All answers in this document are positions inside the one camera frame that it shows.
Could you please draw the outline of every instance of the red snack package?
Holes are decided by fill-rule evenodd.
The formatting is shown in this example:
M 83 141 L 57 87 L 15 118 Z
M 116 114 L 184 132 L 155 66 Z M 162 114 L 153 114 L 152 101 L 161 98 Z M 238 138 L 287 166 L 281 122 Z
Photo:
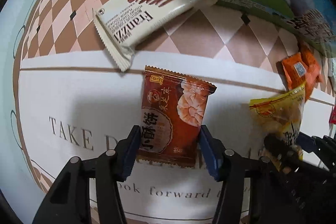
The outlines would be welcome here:
M 193 167 L 208 95 L 215 90 L 191 76 L 146 66 L 138 158 Z
M 333 110 L 330 114 L 329 123 L 336 124 L 336 107 L 333 107 Z

